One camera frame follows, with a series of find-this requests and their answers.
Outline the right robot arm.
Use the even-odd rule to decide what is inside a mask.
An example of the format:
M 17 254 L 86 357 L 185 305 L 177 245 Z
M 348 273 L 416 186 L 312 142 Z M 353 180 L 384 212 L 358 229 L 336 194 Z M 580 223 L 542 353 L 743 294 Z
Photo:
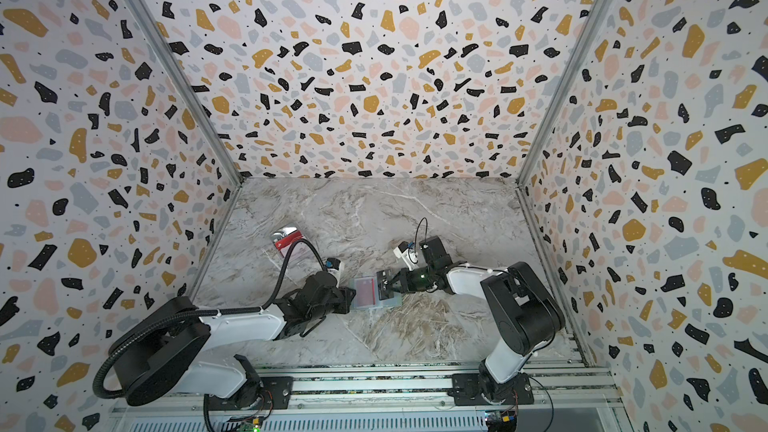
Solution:
M 455 262 L 437 236 L 418 247 L 418 262 L 410 262 L 409 247 L 401 243 L 398 252 L 407 266 L 376 273 L 378 298 L 443 291 L 485 300 L 500 339 L 476 373 L 452 378 L 451 396 L 458 405 L 531 403 L 532 395 L 525 391 L 530 381 L 523 369 L 535 353 L 551 345 L 565 324 L 552 294 L 525 262 L 506 268 Z

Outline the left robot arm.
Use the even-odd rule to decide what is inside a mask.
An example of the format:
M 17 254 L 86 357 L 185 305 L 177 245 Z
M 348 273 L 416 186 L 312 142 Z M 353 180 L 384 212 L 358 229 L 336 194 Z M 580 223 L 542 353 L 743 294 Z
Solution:
M 101 372 L 115 372 L 116 395 L 130 406 L 169 393 L 230 398 L 256 375 L 247 360 L 222 355 L 222 347 L 305 337 L 328 316 L 349 313 L 355 296 L 320 271 L 267 307 L 200 309 L 186 296 L 174 298 L 110 347 Z

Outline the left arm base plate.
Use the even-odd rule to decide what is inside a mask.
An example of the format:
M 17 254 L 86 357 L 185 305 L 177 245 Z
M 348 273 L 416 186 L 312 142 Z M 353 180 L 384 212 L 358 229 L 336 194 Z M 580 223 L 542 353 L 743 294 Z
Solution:
M 294 379 L 291 376 L 247 379 L 231 397 L 204 398 L 209 411 L 242 411 L 247 414 L 285 410 L 292 395 Z

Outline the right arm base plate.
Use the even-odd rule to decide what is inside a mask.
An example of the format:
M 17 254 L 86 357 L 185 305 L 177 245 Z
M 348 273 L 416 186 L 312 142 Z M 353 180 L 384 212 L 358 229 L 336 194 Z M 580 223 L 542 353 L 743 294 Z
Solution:
M 519 373 L 499 384 L 490 375 L 481 373 L 454 374 L 447 394 L 457 406 L 514 406 L 534 403 L 530 377 Z

